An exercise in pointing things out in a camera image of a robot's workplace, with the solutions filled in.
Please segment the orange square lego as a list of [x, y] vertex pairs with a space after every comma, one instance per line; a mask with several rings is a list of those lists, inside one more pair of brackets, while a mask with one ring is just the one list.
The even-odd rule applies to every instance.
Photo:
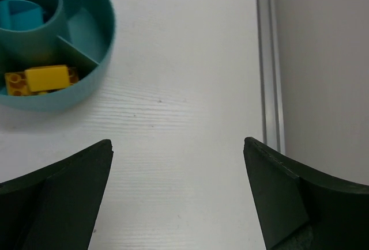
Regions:
[[[80, 78], [75, 67], [68, 67], [70, 86], [76, 84]], [[52, 93], [61, 89], [41, 92], [31, 92], [28, 87], [25, 71], [5, 73], [6, 94], [9, 96], [34, 96]]]

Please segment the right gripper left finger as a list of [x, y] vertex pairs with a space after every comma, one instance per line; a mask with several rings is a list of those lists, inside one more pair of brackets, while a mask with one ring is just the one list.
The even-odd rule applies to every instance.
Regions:
[[88, 249], [112, 158], [104, 139], [1, 183], [1, 249]]

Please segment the yellow long lego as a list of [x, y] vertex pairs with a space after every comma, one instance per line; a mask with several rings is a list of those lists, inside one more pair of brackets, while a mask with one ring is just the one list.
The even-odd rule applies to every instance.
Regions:
[[25, 70], [31, 92], [64, 89], [70, 86], [69, 70], [66, 65], [33, 67]]

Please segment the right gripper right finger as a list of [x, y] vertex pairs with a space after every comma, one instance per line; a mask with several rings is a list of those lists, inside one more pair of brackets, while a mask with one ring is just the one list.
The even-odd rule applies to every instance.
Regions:
[[368, 249], [368, 186], [318, 171], [244, 140], [244, 160], [266, 249]]

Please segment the teal oval decorated lego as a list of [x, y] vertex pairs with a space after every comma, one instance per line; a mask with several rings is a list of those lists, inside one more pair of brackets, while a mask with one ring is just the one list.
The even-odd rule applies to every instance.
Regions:
[[44, 24], [40, 5], [26, 0], [1, 1], [1, 28], [11, 31], [28, 31]]

